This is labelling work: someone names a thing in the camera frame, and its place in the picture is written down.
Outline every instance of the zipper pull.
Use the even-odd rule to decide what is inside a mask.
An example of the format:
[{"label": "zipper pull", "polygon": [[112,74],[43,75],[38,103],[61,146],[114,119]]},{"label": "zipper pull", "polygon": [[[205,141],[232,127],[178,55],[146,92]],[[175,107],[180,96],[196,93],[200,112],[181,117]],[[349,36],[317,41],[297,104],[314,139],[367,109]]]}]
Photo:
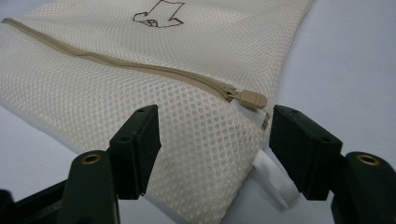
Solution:
[{"label": "zipper pull", "polygon": [[227,92],[227,97],[236,99],[243,106],[253,109],[263,109],[268,103],[267,98],[254,91],[243,90],[241,92],[236,90],[224,89]]}]

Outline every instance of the mesh laundry bag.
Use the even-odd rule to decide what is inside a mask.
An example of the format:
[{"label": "mesh laundry bag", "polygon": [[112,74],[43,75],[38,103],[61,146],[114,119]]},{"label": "mesh laundry bag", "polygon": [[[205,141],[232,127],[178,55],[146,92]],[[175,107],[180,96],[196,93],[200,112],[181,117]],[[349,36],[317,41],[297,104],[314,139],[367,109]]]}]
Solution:
[{"label": "mesh laundry bag", "polygon": [[0,24],[0,103],[78,153],[106,149],[136,109],[158,105],[163,147],[148,193],[190,222],[217,223],[266,134],[229,102],[261,110],[265,96],[270,111],[310,2],[46,4]]}]

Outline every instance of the beige zipper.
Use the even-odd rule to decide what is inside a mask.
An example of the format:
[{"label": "beige zipper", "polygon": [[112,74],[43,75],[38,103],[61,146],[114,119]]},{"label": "beige zipper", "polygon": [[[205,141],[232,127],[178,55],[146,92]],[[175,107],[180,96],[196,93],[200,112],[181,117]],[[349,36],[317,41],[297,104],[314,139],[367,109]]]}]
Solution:
[{"label": "beige zipper", "polygon": [[12,25],[15,28],[19,29],[20,31],[24,32],[25,34],[37,39],[38,41],[70,56],[84,58],[110,66],[129,68],[163,77],[170,77],[172,79],[186,82],[195,87],[211,92],[212,94],[228,102],[231,102],[231,100],[233,99],[238,100],[241,105],[253,109],[265,108],[268,102],[265,96],[262,94],[259,94],[254,91],[246,91],[246,90],[237,91],[236,88],[233,87],[232,85],[215,80],[214,78],[211,77],[205,77],[199,74],[195,74],[192,72],[187,72],[175,68],[168,68],[168,67],[143,64],[143,63],[132,63],[132,62],[104,56],[101,54],[84,51],[81,49],[77,49],[73,46],[69,46],[65,43],[62,43],[50,37],[49,35],[40,33],[24,25],[21,22],[14,21],[12,19],[4,19],[3,23]]}]

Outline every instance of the black line drawing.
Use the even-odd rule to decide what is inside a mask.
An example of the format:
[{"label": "black line drawing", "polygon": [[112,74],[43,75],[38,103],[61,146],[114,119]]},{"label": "black line drawing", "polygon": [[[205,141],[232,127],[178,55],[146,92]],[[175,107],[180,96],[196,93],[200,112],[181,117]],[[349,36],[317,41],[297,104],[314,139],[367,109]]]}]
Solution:
[{"label": "black line drawing", "polygon": [[149,12],[136,13],[134,15],[134,21],[157,28],[181,25],[184,22],[175,18],[175,15],[184,4],[160,0]]}]

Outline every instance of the metal grommet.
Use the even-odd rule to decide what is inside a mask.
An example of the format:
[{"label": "metal grommet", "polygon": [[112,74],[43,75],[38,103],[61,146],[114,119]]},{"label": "metal grommet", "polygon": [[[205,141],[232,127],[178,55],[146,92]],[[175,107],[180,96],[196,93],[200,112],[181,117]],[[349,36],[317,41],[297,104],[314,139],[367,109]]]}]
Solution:
[{"label": "metal grommet", "polygon": [[85,165],[90,165],[98,162],[101,159],[99,154],[90,154],[81,159],[81,163]]},{"label": "metal grommet", "polygon": [[367,165],[379,165],[379,160],[377,158],[374,158],[372,156],[369,155],[358,155],[357,156],[358,160],[367,164]]}]

